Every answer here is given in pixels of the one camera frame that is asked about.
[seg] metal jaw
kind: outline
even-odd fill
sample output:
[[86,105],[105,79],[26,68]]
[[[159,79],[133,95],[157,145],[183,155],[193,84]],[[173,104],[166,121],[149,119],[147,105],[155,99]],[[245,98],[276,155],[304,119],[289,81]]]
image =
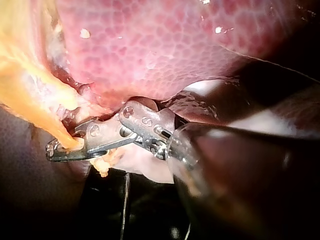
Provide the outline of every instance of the metal jaw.
[[106,121],[90,119],[77,126],[71,135],[84,139],[80,150],[69,150],[57,139],[46,146],[46,157],[52,162],[89,160],[127,144],[134,143],[161,160],[165,160],[166,144],[183,118],[168,108],[154,111],[138,101],[128,101],[115,116]]

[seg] screw hole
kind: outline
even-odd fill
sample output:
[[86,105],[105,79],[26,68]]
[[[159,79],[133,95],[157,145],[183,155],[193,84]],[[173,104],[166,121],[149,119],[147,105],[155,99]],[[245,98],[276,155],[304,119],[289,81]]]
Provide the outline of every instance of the screw hole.
[[132,133],[132,131],[125,126],[121,127],[121,129],[120,129],[120,136],[123,138],[128,137],[131,133]]

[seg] yellow fat tissue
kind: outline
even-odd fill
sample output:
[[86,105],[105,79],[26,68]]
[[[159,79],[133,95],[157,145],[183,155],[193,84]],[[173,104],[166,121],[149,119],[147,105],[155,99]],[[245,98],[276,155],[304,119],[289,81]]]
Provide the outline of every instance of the yellow fat tissue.
[[46,62],[46,34],[58,18],[54,0],[0,0],[0,11],[0,103],[52,134],[65,148],[77,146],[58,117],[32,97],[22,80],[26,74],[35,76],[59,91],[58,102],[65,108],[77,107],[77,92],[54,77]]

